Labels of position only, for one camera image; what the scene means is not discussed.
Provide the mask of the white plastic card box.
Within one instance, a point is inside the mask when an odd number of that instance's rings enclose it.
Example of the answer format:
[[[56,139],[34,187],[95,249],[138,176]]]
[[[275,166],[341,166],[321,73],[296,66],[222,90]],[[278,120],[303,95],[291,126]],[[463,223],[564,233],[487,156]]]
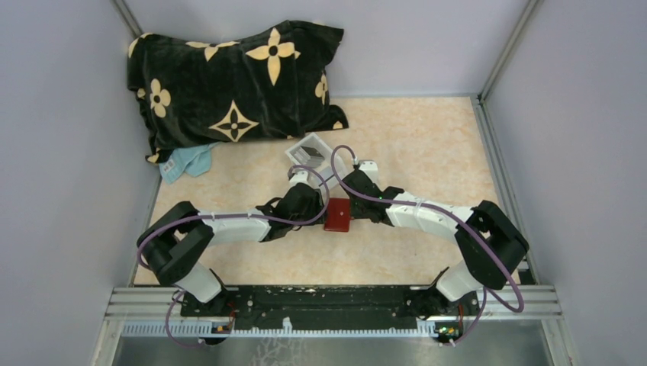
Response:
[[[330,189],[338,185],[331,162],[333,149],[317,134],[310,133],[285,150],[293,165],[306,165],[317,171]]]

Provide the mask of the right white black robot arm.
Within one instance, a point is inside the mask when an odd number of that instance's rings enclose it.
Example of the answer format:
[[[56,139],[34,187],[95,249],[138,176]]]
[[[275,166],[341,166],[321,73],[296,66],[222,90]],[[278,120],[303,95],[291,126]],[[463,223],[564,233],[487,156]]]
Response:
[[[430,306],[439,314],[451,313],[472,291],[502,289],[528,252],[524,236],[491,201],[454,206],[424,200],[402,188],[382,190],[360,168],[344,177],[341,185],[354,218],[420,230],[459,247],[462,260],[444,271],[430,292]]]

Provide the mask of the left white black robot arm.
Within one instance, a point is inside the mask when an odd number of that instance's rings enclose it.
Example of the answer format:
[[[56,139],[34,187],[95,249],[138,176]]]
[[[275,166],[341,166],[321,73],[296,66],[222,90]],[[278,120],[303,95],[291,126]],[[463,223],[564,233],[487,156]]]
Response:
[[[322,224],[325,213],[320,189],[305,183],[243,213],[208,213],[182,201],[138,238],[137,260],[159,284],[184,290],[217,316],[227,309],[229,296],[221,279],[199,262],[206,248],[281,239],[295,227]]]

